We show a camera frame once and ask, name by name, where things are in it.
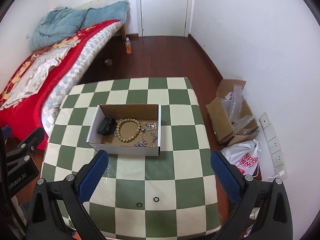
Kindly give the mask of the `clear plastic packaging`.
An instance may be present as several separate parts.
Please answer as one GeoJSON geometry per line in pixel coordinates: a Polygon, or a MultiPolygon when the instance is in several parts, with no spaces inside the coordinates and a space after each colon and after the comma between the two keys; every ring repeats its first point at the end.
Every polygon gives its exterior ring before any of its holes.
{"type": "Polygon", "coordinates": [[[220,100],[232,125],[235,134],[249,134],[245,127],[254,120],[253,115],[246,114],[242,118],[241,110],[244,97],[242,95],[242,87],[233,85],[233,90],[220,100]]]}

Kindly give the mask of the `white cardboard box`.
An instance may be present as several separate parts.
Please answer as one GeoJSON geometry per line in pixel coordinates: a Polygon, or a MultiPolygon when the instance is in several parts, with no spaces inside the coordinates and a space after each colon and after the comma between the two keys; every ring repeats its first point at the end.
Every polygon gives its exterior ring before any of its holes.
{"type": "Polygon", "coordinates": [[[157,157],[161,151],[160,105],[99,105],[86,142],[95,150],[109,154],[157,157]],[[111,135],[97,133],[104,117],[115,118],[116,130],[111,135]]]}

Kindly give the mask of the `black fitness band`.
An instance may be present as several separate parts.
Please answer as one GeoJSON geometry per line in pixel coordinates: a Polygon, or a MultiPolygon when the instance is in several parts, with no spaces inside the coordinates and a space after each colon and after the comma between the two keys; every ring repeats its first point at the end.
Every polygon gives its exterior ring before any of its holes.
{"type": "Polygon", "coordinates": [[[103,120],[99,124],[97,133],[103,136],[111,135],[115,132],[116,126],[117,126],[117,122],[115,118],[106,116],[103,118],[103,120]]]}

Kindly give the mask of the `orange drink bottle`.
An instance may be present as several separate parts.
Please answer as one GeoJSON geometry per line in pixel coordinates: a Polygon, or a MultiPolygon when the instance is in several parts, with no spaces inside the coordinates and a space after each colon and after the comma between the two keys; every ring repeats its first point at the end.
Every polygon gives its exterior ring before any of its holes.
{"type": "Polygon", "coordinates": [[[128,37],[125,40],[125,46],[126,46],[126,53],[131,54],[132,53],[131,41],[128,37]]]}

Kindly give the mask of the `blue folded duvet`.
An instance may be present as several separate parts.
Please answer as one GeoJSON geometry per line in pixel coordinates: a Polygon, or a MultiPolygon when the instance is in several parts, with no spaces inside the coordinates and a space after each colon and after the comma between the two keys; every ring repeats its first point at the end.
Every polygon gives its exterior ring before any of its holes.
{"type": "Polygon", "coordinates": [[[119,1],[101,8],[71,9],[62,7],[44,16],[35,28],[30,40],[32,51],[45,48],[65,38],[74,36],[81,29],[108,21],[126,22],[129,3],[119,1]]]}

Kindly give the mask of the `brown cardboard box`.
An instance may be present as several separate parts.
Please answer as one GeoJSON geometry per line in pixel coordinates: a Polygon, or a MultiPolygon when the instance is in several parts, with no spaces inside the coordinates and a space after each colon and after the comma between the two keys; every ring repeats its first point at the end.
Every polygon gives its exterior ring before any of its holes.
{"type": "Polygon", "coordinates": [[[223,79],[207,111],[218,143],[228,146],[253,140],[257,121],[243,96],[246,81],[223,79]]]}

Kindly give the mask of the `small round cup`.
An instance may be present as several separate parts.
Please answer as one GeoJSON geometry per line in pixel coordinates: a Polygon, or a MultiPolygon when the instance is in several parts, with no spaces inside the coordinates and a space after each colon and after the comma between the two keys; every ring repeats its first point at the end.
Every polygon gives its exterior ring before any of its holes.
{"type": "Polygon", "coordinates": [[[111,59],[107,59],[107,60],[105,61],[105,64],[106,64],[107,66],[111,66],[111,65],[112,65],[112,60],[111,60],[111,59]]]}

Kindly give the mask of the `white door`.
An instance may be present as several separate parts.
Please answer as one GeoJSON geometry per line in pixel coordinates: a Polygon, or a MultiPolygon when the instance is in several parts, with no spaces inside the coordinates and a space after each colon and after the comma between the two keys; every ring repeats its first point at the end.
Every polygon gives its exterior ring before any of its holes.
{"type": "Polygon", "coordinates": [[[138,36],[187,37],[194,0],[137,0],[138,36]]]}

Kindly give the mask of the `white power strip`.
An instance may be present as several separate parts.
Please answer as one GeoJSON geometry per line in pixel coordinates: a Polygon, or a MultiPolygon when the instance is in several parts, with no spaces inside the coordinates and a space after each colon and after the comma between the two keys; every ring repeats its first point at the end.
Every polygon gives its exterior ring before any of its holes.
{"type": "Polygon", "coordinates": [[[264,112],[258,120],[263,131],[264,137],[266,139],[268,150],[270,152],[270,157],[274,170],[273,177],[278,177],[279,179],[284,180],[287,178],[287,171],[284,161],[284,155],[281,150],[279,139],[274,130],[274,126],[272,125],[272,122],[270,121],[266,112],[264,112]]]}

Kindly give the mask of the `red patterned bed quilt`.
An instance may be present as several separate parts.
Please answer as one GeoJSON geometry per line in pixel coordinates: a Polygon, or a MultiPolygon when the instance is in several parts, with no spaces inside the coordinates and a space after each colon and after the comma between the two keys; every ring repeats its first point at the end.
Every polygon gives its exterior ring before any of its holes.
{"type": "Polygon", "coordinates": [[[120,20],[107,20],[34,51],[1,93],[1,127],[10,126],[19,141],[42,127],[46,134],[39,148],[45,149],[64,97],[122,27],[120,20]]]}

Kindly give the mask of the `white plastic shopping bag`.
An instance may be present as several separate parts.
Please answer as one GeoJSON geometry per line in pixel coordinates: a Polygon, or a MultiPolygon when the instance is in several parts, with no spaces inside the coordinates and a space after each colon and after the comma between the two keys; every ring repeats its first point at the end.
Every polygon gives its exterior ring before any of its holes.
{"type": "Polygon", "coordinates": [[[221,153],[229,163],[235,165],[243,175],[252,175],[254,177],[259,165],[259,151],[260,142],[253,139],[225,147],[221,150],[221,153]]]}

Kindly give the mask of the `green checkered tablecloth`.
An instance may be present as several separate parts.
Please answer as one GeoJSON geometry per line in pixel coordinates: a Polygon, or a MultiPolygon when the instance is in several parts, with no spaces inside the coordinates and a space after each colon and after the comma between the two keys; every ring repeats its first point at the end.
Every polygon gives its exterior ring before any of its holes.
{"type": "Polygon", "coordinates": [[[94,157],[86,142],[98,105],[161,105],[157,157],[115,155],[84,204],[98,229],[118,239],[190,239],[221,228],[211,150],[185,77],[108,80],[74,86],[49,137],[41,176],[62,180],[94,157]]]}

